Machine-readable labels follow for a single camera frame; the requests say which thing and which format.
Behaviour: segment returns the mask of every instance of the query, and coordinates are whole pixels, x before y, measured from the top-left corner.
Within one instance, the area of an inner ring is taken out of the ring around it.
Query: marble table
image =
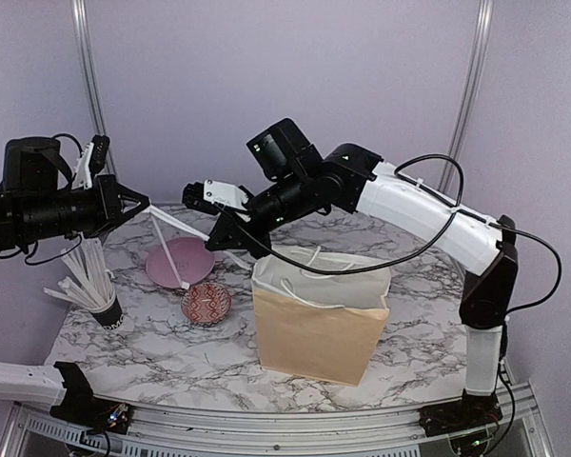
[[[164,207],[209,233],[214,219],[180,206]],[[164,227],[167,239],[182,236]],[[393,259],[421,245],[381,221],[334,211],[311,215],[273,233],[274,244],[315,247]],[[465,333],[458,315],[462,283],[448,257],[430,250],[392,269],[391,309],[383,336],[358,387],[289,376],[262,368],[256,347],[250,272],[218,253],[207,278],[226,285],[232,309],[213,328],[192,326],[183,292],[154,285],[145,273],[159,245],[147,215],[113,232],[105,244],[126,313],[118,330],[102,329],[73,308],[47,360],[76,362],[96,393],[202,409],[306,412],[395,407],[459,396]],[[252,259],[244,256],[249,262]]]

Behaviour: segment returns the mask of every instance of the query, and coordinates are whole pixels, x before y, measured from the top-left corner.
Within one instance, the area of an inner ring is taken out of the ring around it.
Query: white wall
[[[561,253],[561,290],[512,316],[508,359],[530,377],[555,455],[571,457],[571,0],[498,1],[463,151],[466,204],[544,237]],[[513,305],[542,296],[555,264],[520,240]]]
[[[81,141],[92,134],[69,2],[0,0],[0,180],[9,139],[59,131]],[[64,143],[62,151],[73,161],[72,145]],[[45,247],[39,259],[60,243]],[[21,258],[0,262],[0,361],[44,362],[66,307],[48,301],[42,287],[64,276],[59,262],[37,268]],[[9,408],[0,402],[0,437]]]
[[[478,2],[88,1],[119,177],[156,202],[213,178],[268,182],[246,142],[291,117],[323,155],[445,152]],[[436,182],[441,164],[426,167]]]

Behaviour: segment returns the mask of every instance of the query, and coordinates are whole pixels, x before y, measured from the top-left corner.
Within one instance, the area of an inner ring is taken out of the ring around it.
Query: white bag handle
[[[311,264],[315,261],[315,259],[317,258],[317,256],[320,254],[320,250],[322,250],[321,246],[318,246],[315,249],[315,252],[313,252],[313,255],[311,256],[311,260],[309,260],[306,265],[308,267],[311,266]],[[351,262],[349,265],[347,265],[346,267],[344,267],[343,269],[341,269],[341,271],[345,271],[347,269],[350,269],[351,267],[353,267],[355,265],[355,262]],[[313,276],[311,275],[308,271],[304,271],[302,268],[300,268],[300,272],[301,274],[305,277],[305,278],[309,278],[309,279],[329,279],[329,278],[333,278],[334,275],[333,274],[320,274],[317,276]]]
[[[310,307],[314,307],[314,308],[319,308],[319,309],[338,309],[338,308],[346,308],[345,305],[326,305],[324,307],[320,306],[320,305],[315,305],[314,303],[311,303],[301,297],[299,297],[298,295],[296,295],[296,293],[294,293],[294,287],[292,286],[292,283],[289,282],[288,279],[286,278],[282,278],[282,280],[280,281],[280,284],[282,285],[282,288],[285,290],[285,292],[292,298],[298,300],[299,302],[303,302],[305,305],[309,305]]]

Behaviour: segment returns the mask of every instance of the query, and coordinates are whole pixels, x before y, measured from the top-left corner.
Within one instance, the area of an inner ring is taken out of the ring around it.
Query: gray marble vein
[[[166,207],[209,233],[213,218]],[[182,236],[164,226],[167,239]],[[273,242],[400,257],[421,245],[398,228],[362,215],[334,211],[308,216],[273,233]],[[213,328],[191,326],[181,311],[182,291],[160,288],[145,273],[159,245],[146,215],[108,238],[105,253],[115,274],[124,324],[102,329],[72,309],[47,363],[76,362],[95,392],[126,401],[246,411],[339,411],[393,407],[457,396],[463,389],[465,334],[458,315],[462,283],[449,259],[430,250],[392,269],[391,309],[381,341],[358,387],[318,382],[260,367],[250,273],[218,253],[207,278],[228,287],[232,309]]]

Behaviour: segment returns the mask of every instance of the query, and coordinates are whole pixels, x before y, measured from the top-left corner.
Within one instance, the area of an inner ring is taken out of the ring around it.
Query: red patterned bowl
[[[230,303],[230,294],[225,287],[203,283],[188,290],[182,301],[182,312],[191,324],[212,326],[226,317]]]

